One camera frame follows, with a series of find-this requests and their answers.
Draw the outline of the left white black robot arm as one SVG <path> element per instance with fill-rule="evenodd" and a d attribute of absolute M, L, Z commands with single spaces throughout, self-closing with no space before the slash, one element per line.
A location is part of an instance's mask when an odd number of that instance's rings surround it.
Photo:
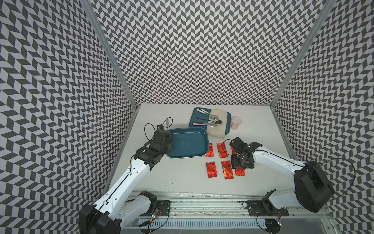
<path fill-rule="evenodd" d="M 158 208 L 157 196 L 144 191 L 127 203 L 141 179 L 172 153 L 172 135 L 158 129 L 153 138 L 131 157 L 130 166 L 120 179 L 93 205 L 86 204 L 79 212 L 81 234 L 119 234 L 140 215 L 152 215 Z"/>

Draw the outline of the teal plastic storage box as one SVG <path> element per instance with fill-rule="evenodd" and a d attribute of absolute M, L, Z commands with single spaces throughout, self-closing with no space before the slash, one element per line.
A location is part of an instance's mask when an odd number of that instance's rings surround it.
<path fill-rule="evenodd" d="M 186 159 L 205 156 L 209 151 L 208 134 L 203 128 L 170 129 L 172 136 L 172 153 L 167 153 L 171 159 Z"/>

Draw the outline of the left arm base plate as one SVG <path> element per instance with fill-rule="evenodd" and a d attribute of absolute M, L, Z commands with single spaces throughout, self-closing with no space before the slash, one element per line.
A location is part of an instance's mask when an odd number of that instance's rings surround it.
<path fill-rule="evenodd" d="M 158 200 L 155 205 L 150 207 L 150 210 L 141 214 L 140 217 L 151 217 L 151 215 L 157 214 L 161 217 L 167 217 L 170 214 L 171 201 L 170 200 Z"/>

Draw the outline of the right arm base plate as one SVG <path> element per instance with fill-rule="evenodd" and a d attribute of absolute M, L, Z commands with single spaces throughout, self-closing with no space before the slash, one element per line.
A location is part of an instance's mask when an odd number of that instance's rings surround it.
<path fill-rule="evenodd" d="M 245 202 L 250 216 L 264 215 L 264 216 L 289 216 L 286 208 L 277 209 L 267 201 L 248 200 Z"/>

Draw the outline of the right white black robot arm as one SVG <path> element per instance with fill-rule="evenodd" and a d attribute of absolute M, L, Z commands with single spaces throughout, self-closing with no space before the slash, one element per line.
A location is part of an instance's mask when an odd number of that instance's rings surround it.
<path fill-rule="evenodd" d="M 236 153 L 231 157 L 233 169 L 253 169 L 255 164 L 262 164 L 294 183 L 290 189 L 273 189 L 261 200 L 247 202 L 252 210 L 257 209 L 260 214 L 276 215 L 284 208 L 304 208 L 318 213 L 335 193 L 321 166 L 314 161 L 293 160 L 255 141 L 247 144 L 239 137 L 229 144 Z"/>

